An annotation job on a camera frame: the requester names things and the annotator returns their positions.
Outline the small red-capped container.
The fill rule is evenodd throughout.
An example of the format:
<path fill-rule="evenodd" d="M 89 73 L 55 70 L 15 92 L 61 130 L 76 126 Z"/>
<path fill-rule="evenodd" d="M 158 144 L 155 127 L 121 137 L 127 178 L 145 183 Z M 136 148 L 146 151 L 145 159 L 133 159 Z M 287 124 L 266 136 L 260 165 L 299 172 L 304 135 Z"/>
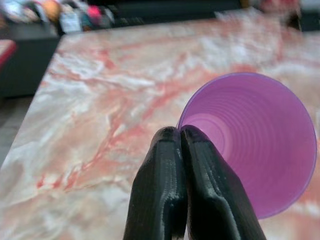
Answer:
<path fill-rule="evenodd" d="M 96 5 L 89 5 L 86 9 L 86 13 L 89 18 L 95 22 L 98 22 L 101 19 L 100 9 Z"/>

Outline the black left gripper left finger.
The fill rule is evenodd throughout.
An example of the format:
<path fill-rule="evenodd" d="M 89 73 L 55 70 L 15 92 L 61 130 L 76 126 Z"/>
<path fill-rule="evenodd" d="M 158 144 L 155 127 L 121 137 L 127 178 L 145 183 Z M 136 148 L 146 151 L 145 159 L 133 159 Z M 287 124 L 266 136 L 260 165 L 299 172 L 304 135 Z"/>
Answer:
<path fill-rule="evenodd" d="M 183 240 L 187 180 L 177 128 L 159 129 L 134 178 L 123 240 Z"/>

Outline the purple plastic cup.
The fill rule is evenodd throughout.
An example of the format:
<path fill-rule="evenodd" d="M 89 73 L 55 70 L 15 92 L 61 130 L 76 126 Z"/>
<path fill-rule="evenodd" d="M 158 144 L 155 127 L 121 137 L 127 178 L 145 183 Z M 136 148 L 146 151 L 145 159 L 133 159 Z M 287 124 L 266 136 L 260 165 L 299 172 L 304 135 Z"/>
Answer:
<path fill-rule="evenodd" d="M 221 75 L 189 99 L 177 127 L 186 125 L 215 145 L 259 219 L 289 208 L 311 181 L 317 160 L 312 119 L 277 80 L 253 72 Z"/>

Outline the small yellow figurine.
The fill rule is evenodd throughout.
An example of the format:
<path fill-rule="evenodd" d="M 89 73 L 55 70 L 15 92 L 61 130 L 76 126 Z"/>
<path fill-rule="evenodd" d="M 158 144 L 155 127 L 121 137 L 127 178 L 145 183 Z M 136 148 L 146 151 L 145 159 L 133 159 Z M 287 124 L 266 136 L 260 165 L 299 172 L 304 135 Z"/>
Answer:
<path fill-rule="evenodd" d="M 56 0 L 45 0 L 42 2 L 42 7 L 46 15 L 50 18 L 59 16 L 61 12 L 61 5 Z"/>

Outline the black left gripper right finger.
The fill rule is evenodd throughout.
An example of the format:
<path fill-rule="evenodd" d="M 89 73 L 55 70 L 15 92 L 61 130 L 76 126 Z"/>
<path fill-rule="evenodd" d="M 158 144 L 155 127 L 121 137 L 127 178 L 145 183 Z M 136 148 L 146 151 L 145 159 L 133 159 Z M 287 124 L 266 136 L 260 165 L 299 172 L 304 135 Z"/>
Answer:
<path fill-rule="evenodd" d="M 241 180 L 208 136 L 192 125 L 180 134 L 189 240 L 267 240 Z"/>

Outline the small white box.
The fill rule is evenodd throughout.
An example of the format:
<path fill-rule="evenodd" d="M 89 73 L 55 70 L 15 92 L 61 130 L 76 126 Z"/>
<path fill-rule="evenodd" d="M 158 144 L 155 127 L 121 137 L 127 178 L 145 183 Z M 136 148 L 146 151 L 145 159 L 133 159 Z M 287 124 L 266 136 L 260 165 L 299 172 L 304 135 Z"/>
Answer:
<path fill-rule="evenodd" d="M 74 11 L 61 13 L 59 22 L 64 33 L 74 33 L 82 31 L 82 25 L 79 15 Z"/>

